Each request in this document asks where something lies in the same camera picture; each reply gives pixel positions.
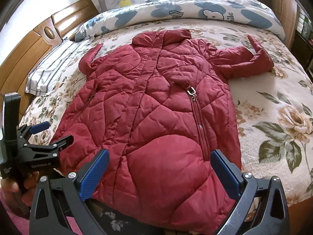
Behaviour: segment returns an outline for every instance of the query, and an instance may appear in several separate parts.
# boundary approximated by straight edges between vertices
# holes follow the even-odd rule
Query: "zipper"
[[[85,106],[84,106],[84,109],[88,106],[88,104],[91,102],[91,100],[94,98],[94,96],[96,95],[97,93],[97,88],[98,88],[98,81],[97,79],[94,81],[94,86],[92,88],[92,92],[91,92],[91,95],[89,97],[89,99],[87,100]]]
[[[199,135],[199,143],[200,143],[200,147],[202,149],[203,160],[208,161],[209,160],[209,149],[208,149],[208,144],[207,144],[207,140],[206,140],[206,132],[205,132],[204,126],[203,126],[201,109],[200,109],[199,102],[197,100],[197,93],[193,87],[190,87],[190,89],[187,90],[187,93],[189,94],[190,99],[191,99],[192,113],[193,113],[193,116],[195,118],[195,122],[197,125],[197,130],[198,130],[198,135]]]

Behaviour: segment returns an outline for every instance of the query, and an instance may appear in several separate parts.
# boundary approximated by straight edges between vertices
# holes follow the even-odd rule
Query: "yellow object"
[[[122,1],[120,1],[120,4],[121,4],[121,8],[122,8],[122,7],[132,5],[133,3],[130,0],[122,0]]]

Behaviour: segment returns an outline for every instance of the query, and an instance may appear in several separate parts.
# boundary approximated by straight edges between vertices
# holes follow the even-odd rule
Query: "zipper pull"
[[[96,93],[93,93],[93,94],[89,97],[88,101],[90,101],[92,98],[94,98],[95,95],[96,95]]]
[[[190,87],[190,89],[187,90],[187,93],[192,96],[191,97],[192,101],[196,101],[197,94],[196,94],[196,90],[193,87]]]

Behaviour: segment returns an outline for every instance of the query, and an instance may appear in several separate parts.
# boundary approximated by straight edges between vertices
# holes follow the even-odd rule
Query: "jacket sleeve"
[[[81,58],[78,64],[79,70],[87,75],[87,77],[97,68],[98,64],[92,62],[96,54],[99,52],[101,47],[103,46],[103,43],[98,44],[94,48],[91,48],[88,50],[88,52]]]
[[[235,47],[215,51],[209,62],[218,70],[226,79],[246,78],[269,71],[274,67],[274,63],[261,46],[261,44],[252,36],[248,39],[256,51],[254,56],[245,47]]]

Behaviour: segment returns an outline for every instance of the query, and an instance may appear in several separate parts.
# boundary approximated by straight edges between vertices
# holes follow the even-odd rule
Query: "blue gripper pad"
[[[83,200],[91,198],[95,191],[97,184],[103,176],[105,170],[109,165],[110,155],[107,150],[104,150],[94,161],[93,165],[88,170],[80,183],[79,196]]]
[[[46,122],[43,122],[43,123],[40,123],[40,124],[37,124],[37,125],[33,125],[29,129],[29,132],[31,134],[37,134],[37,133],[43,132],[44,130],[49,129],[49,127],[50,127],[50,123],[48,121],[46,121]]]
[[[239,173],[241,174],[239,168],[229,162],[220,150],[218,152],[214,150],[211,153],[210,162],[228,197],[236,201],[239,200],[241,197],[240,183],[243,182],[239,176]]]

